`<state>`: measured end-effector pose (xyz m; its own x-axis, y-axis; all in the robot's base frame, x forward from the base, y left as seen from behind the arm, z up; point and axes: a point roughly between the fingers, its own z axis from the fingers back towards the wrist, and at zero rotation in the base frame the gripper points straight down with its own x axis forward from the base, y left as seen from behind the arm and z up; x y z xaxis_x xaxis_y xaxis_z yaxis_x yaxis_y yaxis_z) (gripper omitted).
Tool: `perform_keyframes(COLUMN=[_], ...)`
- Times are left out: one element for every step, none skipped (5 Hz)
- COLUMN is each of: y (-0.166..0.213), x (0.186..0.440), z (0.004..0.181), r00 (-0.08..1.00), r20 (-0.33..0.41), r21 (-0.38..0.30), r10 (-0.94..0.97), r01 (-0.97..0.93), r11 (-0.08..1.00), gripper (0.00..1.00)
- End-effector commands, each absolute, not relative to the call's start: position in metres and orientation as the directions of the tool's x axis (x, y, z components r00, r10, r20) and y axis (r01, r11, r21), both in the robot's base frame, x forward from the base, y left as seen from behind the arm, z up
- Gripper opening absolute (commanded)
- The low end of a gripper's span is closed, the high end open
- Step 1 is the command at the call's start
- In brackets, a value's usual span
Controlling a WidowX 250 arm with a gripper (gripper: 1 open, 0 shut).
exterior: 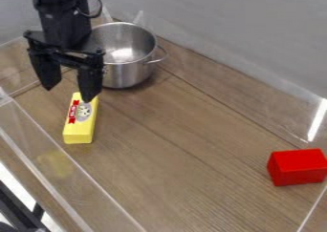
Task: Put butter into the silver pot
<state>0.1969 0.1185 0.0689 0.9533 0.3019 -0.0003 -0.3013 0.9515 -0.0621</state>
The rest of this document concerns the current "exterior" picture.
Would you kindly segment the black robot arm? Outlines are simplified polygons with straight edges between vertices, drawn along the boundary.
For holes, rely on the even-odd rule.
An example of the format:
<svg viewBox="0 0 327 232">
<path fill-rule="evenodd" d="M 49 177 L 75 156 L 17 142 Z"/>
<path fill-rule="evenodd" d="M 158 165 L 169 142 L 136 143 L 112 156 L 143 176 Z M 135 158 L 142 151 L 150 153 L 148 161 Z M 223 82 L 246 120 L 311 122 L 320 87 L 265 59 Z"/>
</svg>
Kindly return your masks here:
<svg viewBox="0 0 327 232">
<path fill-rule="evenodd" d="M 104 50 L 92 39 L 91 20 L 102 13 L 100 0 L 33 0 L 40 31 L 25 31 L 31 64 L 49 91 L 61 81 L 61 67 L 76 70 L 79 93 L 91 102 L 102 91 Z"/>
</svg>

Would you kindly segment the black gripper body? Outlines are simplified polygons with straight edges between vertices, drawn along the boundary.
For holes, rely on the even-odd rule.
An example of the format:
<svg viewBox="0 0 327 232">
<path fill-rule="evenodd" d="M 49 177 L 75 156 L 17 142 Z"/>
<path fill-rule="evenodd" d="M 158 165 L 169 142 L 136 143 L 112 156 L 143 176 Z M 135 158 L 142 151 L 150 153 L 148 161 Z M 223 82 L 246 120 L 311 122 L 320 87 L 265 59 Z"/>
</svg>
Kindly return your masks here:
<svg viewBox="0 0 327 232">
<path fill-rule="evenodd" d="M 35 68 L 100 68 L 103 49 L 91 42 L 91 20 L 102 9 L 91 12 L 88 0 L 33 0 L 40 30 L 26 31 L 28 55 Z"/>
</svg>

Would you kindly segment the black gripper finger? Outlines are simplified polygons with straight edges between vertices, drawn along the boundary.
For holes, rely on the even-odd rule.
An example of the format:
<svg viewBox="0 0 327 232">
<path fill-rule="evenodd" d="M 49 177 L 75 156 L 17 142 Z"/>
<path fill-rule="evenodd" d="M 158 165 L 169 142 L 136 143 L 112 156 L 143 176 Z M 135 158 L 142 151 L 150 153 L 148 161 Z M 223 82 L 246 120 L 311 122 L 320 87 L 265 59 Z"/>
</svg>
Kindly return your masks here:
<svg viewBox="0 0 327 232">
<path fill-rule="evenodd" d="M 60 63 L 52 51 L 29 47 L 28 55 L 40 84 L 49 91 L 61 81 Z"/>
<path fill-rule="evenodd" d="M 102 91 L 103 55 L 103 50 L 98 50 L 81 60 L 77 68 L 79 92 L 85 103 L 91 102 Z"/>
</svg>

